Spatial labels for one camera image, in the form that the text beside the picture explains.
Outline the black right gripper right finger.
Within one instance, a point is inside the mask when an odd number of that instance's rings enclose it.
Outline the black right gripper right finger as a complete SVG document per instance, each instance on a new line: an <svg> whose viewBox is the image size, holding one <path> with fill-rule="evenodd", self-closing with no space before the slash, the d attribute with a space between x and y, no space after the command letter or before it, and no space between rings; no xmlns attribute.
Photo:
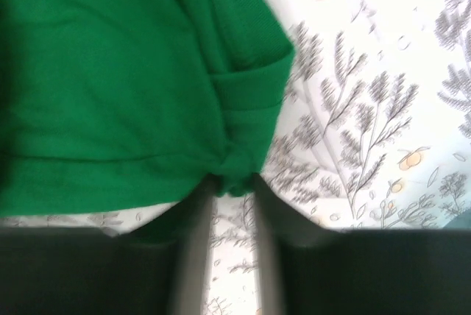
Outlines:
<svg viewBox="0 0 471 315"><path fill-rule="evenodd" d="M252 177L258 278L265 314L352 314L342 257L350 232L329 230Z"/></svg>

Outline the green t shirt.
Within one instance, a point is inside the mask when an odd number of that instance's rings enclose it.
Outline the green t shirt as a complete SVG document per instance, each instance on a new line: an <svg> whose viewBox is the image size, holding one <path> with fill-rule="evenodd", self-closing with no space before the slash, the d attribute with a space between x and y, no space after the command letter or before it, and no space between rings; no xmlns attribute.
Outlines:
<svg viewBox="0 0 471 315"><path fill-rule="evenodd" d="M250 192L293 57L264 0L1 0L1 214Z"/></svg>

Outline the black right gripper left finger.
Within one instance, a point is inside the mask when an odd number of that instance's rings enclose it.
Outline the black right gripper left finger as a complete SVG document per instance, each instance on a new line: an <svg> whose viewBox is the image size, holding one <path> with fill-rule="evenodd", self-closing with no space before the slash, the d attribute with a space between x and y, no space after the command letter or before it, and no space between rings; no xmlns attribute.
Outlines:
<svg viewBox="0 0 471 315"><path fill-rule="evenodd" d="M216 177L204 177L182 202L118 236L111 314L200 314L216 190Z"/></svg>

